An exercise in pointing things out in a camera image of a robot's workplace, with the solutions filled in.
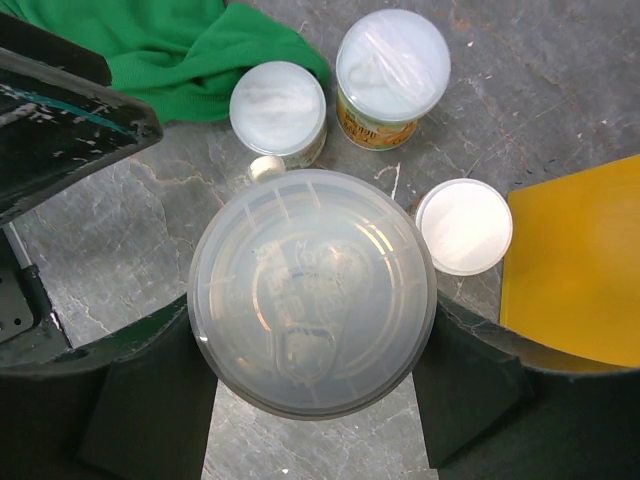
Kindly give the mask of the white lid small can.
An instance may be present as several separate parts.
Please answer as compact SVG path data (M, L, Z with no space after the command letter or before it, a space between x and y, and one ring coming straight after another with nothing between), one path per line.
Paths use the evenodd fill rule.
M434 267L454 276L474 276L496 266L513 235L512 214L504 197L471 178L432 188L418 204L415 223Z

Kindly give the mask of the cartoon label can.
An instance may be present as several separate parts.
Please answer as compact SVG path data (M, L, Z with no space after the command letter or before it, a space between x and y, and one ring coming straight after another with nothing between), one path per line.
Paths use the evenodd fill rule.
M269 175L216 213L187 301L196 343L231 391L280 417L324 420L410 374L434 324L436 275L384 192L304 169Z

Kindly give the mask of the white lid yellow can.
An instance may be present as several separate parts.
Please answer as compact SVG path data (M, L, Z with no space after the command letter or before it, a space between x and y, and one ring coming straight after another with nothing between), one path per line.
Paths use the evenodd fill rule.
M394 149L443 97L451 74L448 45L425 17L382 9L345 34L335 62L339 125L354 144Z

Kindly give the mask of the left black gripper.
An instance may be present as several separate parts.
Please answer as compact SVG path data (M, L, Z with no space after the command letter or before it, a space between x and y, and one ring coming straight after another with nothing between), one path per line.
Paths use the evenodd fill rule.
M71 342L15 226L1 227L1 358L51 360Z

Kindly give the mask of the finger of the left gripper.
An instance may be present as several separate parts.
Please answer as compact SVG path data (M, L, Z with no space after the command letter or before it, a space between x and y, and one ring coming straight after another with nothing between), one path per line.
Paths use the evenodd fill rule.
M153 109L110 84L102 56L2 14L2 219L161 140Z

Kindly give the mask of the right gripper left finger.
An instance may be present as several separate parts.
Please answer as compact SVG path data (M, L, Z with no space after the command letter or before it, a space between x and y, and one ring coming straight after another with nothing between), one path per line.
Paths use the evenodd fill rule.
M1 369L4 479L198 479L217 378L187 300Z

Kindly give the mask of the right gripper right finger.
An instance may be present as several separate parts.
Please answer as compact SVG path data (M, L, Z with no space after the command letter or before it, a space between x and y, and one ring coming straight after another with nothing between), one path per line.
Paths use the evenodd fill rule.
M529 340L440 295L413 370L442 479L636 479L639 371Z

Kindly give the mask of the yellow box counter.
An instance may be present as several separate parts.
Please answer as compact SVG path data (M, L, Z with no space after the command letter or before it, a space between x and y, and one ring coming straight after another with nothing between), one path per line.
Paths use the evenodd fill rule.
M639 158L512 191L500 323L547 347L639 364Z

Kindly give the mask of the green cloth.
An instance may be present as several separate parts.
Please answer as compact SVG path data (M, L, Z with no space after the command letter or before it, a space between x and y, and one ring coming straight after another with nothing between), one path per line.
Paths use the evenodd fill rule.
M213 122L249 69L291 62L322 86L327 60L294 29L223 1L4 1L1 10L103 56L114 90L160 122Z

